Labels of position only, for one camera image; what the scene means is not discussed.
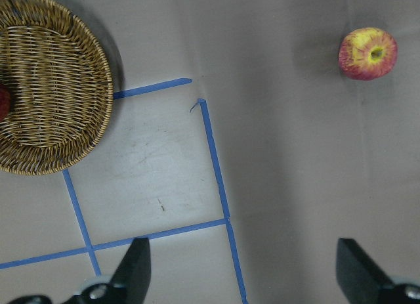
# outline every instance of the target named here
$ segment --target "metal bolt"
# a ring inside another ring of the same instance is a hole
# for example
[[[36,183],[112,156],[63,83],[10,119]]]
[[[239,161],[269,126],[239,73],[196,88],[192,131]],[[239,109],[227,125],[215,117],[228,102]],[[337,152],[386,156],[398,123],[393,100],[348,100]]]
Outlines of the metal bolt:
[[[35,296],[31,298],[28,302],[26,302],[26,304],[41,304],[41,303],[42,303],[42,299],[39,296]]]
[[[91,299],[100,299],[106,294],[107,289],[106,284],[101,284],[90,292],[89,297]]]
[[[420,288],[418,286],[406,286],[405,292],[410,299],[420,299]]]

